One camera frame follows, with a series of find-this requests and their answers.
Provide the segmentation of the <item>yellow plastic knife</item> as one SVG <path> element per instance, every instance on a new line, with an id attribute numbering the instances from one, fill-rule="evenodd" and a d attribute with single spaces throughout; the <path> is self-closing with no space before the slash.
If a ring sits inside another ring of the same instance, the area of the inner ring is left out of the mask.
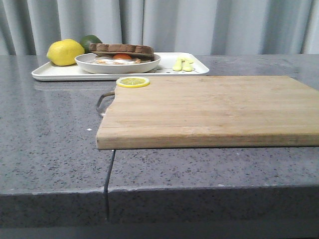
<path id="1" fill-rule="evenodd" d="M 182 70 L 185 72 L 191 72 L 193 70 L 193 60 L 191 58 L 184 58 L 182 62 Z"/>

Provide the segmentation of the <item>green lime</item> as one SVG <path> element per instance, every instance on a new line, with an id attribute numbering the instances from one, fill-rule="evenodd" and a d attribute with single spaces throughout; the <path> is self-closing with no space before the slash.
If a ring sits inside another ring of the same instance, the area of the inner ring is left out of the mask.
<path id="1" fill-rule="evenodd" d="M 89 46 L 91 43 L 102 43 L 102 41 L 92 34 L 83 36 L 80 40 L 80 44 L 84 48 L 85 53 L 90 53 Z"/>

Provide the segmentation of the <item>fried egg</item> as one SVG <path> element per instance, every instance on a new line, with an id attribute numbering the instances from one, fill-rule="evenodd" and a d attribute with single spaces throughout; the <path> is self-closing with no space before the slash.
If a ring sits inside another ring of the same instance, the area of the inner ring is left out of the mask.
<path id="1" fill-rule="evenodd" d="M 128 54 L 118 53 L 113 56 L 107 55 L 103 57 L 96 57 L 92 63 L 100 65 L 133 65 L 140 64 L 141 59 L 133 58 Z"/>

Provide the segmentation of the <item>wooden cutting board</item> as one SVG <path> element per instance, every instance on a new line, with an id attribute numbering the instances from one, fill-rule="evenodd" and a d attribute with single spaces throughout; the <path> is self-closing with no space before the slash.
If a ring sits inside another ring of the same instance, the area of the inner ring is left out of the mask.
<path id="1" fill-rule="evenodd" d="M 317 146 L 319 93 L 287 76 L 151 77 L 115 88 L 99 149 Z"/>

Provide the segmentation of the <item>white bread slice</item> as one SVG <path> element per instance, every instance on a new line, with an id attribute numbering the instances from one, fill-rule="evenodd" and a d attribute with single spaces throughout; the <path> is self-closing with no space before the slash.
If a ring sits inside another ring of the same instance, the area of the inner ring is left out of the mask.
<path id="1" fill-rule="evenodd" d="M 154 50 L 146 45 L 91 43 L 89 50 L 98 56 L 129 54 L 132 56 L 154 57 Z"/>

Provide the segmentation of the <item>yellow lemon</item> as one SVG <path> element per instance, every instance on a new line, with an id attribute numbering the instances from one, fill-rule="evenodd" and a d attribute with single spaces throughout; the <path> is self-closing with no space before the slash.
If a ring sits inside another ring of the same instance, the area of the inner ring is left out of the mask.
<path id="1" fill-rule="evenodd" d="M 76 63 L 75 57 L 84 53 L 80 43 L 73 39 L 64 39 L 50 45 L 47 58 L 57 66 L 69 66 Z"/>

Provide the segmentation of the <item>yellow plastic fork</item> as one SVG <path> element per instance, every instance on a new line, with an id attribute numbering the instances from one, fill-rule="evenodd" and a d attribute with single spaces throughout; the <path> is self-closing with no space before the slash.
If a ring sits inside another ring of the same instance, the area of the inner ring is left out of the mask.
<path id="1" fill-rule="evenodd" d="M 173 71 L 181 71 L 183 68 L 183 62 L 184 58 L 183 57 L 177 57 L 175 64 L 172 66 Z"/>

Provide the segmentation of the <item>bottom bread slice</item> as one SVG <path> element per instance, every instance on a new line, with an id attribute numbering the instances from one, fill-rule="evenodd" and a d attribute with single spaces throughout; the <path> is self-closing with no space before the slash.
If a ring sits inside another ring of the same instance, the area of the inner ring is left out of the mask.
<path id="1" fill-rule="evenodd" d="M 137 57 L 135 59 L 135 63 L 142 64 L 142 63 L 152 62 L 153 60 L 154 60 L 153 57 Z"/>

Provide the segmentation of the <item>lemon slice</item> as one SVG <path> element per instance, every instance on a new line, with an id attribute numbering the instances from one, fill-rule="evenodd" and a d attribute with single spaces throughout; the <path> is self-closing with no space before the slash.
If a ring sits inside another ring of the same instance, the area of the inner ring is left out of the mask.
<path id="1" fill-rule="evenodd" d="M 116 81 L 116 85 L 123 88 L 141 88 L 149 84 L 150 80 L 145 77 L 121 77 Z"/>

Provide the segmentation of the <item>grey curtain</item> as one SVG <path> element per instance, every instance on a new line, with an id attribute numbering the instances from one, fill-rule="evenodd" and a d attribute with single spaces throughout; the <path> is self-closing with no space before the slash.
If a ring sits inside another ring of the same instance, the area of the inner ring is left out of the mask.
<path id="1" fill-rule="evenodd" d="M 45 55 L 93 34 L 195 55 L 317 54 L 316 0 L 3 0 L 2 55 Z"/>

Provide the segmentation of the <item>white round plate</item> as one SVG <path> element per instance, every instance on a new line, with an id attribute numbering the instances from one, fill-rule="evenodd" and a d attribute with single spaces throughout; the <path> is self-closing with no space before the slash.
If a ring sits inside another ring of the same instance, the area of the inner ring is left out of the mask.
<path id="1" fill-rule="evenodd" d="M 145 73 L 155 68 L 161 61 L 158 54 L 154 55 L 154 61 L 142 61 L 140 64 L 105 64 L 112 62 L 106 57 L 98 57 L 94 53 L 79 55 L 75 58 L 77 65 L 84 71 L 96 74 L 126 74 Z"/>

